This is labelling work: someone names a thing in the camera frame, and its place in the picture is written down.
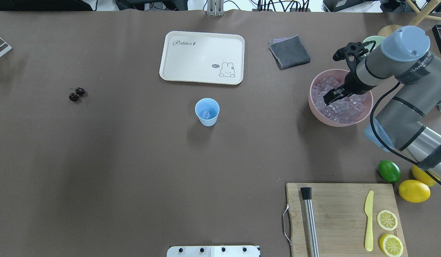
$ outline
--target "lemon slice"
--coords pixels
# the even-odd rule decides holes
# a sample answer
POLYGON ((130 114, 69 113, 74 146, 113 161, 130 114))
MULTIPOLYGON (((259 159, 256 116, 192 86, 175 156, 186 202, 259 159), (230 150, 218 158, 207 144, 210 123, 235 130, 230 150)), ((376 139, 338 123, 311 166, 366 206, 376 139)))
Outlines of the lemon slice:
POLYGON ((389 257, 400 257, 403 254, 403 244, 401 240, 392 234, 383 234, 379 238, 379 245, 382 252, 389 257))
POLYGON ((398 219, 389 210, 382 210, 377 214, 377 223, 387 231, 392 231, 398 226, 398 219))

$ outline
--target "blue cup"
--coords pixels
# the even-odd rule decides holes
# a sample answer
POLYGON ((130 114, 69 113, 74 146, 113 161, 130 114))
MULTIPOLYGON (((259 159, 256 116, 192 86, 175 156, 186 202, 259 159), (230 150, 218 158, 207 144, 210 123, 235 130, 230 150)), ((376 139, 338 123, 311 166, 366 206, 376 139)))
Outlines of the blue cup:
POLYGON ((217 121, 219 104, 214 99, 203 98, 195 105, 195 113, 203 125, 211 127, 217 121))

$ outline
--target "bowl of ice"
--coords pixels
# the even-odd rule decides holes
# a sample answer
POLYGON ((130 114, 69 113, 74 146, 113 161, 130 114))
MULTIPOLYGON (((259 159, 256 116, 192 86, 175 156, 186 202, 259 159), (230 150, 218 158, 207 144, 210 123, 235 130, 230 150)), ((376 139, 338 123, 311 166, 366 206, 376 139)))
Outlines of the bowl of ice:
POLYGON ((352 95, 325 105, 323 96, 344 83, 347 70, 326 70, 312 80, 309 91, 309 107, 314 116, 324 124, 346 127, 366 119, 372 109, 372 94, 352 95))

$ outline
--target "gray cloth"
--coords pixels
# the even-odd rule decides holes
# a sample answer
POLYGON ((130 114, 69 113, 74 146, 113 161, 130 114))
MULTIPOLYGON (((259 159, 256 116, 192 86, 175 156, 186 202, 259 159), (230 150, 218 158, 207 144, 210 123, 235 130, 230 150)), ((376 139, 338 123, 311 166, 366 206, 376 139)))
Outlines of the gray cloth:
POLYGON ((303 65, 311 61, 298 35, 283 41, 274 39, 269 46, 281 69, 303 65))

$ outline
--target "robotic arm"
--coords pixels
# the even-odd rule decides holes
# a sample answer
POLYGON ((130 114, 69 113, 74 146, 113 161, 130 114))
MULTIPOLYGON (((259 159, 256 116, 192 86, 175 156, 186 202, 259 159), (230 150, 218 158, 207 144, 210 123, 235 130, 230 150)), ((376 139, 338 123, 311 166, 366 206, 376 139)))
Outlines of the robotic arm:
MULTIPOLYGON (((333 60, 346 59, 351 72, 342 86, 324 96, 325 104, 364 94, 394 76, 404 86, 376 116, 374 128, 387 146, 441 179, 441 135, 421 123, 434 106, 441 109, 441 59, 428 51, 429 37, 415 26, 396 30, 363 57, 370 43, 349 43, 333 56, 333 60)), ((370 126, 364 134, 385 149, 370 126)))

